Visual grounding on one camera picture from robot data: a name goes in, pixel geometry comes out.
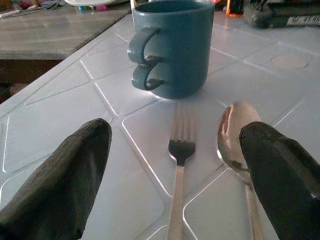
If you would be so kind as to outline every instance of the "orange object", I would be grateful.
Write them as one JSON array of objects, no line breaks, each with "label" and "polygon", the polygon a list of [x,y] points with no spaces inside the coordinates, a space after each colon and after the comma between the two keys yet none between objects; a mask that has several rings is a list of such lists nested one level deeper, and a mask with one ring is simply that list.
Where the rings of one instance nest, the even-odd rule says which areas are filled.
[{"label": "orange object", "polygon": [[225,14],[229,17],[242,17],[244,8],[244,0],[227,0]]},{"label": "orange object", "polygon": [[243,16],[243,14],[234,14],[234,13],[229,14],[229,17],[231,17],[231,18],[240,18],[242,16]]}]

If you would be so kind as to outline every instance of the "spoon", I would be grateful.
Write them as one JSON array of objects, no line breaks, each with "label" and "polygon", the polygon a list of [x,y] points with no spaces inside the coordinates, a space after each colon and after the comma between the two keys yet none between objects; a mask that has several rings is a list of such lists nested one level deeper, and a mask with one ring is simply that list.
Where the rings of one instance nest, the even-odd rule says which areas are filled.
[{"label": "spoon", "polygon": [[235,102],[222,114],[217,136],[218,149],[222,159],[240,175],[245,183],[252,240],[264,240],[264,235],[255,190],[241,150],[239,135],[242,127],[251,122],[259,121],[261,121],[261,118],[253,106],[247,102]]}]

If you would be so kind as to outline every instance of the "mug handle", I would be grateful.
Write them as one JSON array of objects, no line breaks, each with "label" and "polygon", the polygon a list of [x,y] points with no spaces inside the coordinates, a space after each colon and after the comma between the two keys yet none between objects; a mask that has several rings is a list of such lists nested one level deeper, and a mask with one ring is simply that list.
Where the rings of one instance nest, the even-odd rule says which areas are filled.
[{"label": "mug handle", "polygon": [[132,76],[132,85],[141,90],[151,91],[164,83],[163,80],[151,78],[149,73],[161,60],[158,56],[145,57],[145,47],[148,41],[159,32],[159,28],[144,27],[138,31],[129,43],[128,56],[131,61],[138,63]]}]

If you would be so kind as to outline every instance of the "white plate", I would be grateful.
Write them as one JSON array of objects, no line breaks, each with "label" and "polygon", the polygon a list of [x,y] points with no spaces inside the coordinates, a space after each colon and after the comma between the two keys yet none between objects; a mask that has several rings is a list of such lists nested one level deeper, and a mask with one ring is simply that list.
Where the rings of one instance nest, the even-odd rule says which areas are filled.
[{"label": "white plate", "polygon": [[95,6],[102,4],[119,4],[127,2],[128,0],[65,0],[72,6]]}]

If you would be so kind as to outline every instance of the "fork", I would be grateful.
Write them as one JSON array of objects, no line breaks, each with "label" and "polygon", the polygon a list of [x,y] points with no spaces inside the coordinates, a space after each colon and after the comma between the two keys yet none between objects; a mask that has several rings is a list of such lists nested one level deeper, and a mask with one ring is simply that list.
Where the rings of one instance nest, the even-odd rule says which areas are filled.
[{"label": "fork", "polygon": [[168,150],[176,160],[175,182],[166,240],[182,240],[185,162],[196,152],[196,129],[193,109],[177,103],[174,109]]}]

